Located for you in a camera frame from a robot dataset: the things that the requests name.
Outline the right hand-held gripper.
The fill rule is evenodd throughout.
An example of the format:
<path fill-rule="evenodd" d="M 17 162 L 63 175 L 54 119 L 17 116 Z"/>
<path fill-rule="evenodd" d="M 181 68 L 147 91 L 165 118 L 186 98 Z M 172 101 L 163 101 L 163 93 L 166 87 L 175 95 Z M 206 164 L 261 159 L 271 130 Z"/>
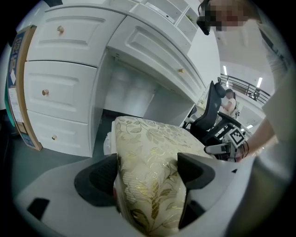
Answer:
<path fill-rule="evenodd" d="M 205 153 L 209 155 L 222 155 L 222 159 L 229 162 L 238 162 L 244 157 L 245 137 L 241 130 L 234 128 L 222 139 L 222 144 L 204 147 Z"/>

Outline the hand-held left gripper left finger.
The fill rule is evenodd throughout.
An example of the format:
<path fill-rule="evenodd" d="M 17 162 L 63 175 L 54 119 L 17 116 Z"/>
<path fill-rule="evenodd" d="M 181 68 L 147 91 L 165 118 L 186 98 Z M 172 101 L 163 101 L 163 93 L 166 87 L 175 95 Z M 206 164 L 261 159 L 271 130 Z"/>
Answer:
<path fill-rule="evenodd" d="M 46 237 L 129 237 L 117 211 L 113 186 L 117 156 L 90 158 L 46 171 L 23 189 L 14 204 Z"/>

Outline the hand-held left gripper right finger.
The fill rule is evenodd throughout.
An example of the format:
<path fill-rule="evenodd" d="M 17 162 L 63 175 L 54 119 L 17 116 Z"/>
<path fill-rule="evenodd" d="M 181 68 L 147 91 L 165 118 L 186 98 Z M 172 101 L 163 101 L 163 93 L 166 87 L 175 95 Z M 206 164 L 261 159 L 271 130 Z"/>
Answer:
<path fill-rule="evenodd" d="M 184 237 L 238 237 L 243 229 L 241 203 L 254 159 L 234 163 L 178 153 L 178 174 L 185 185 L 179 230 Z"/>

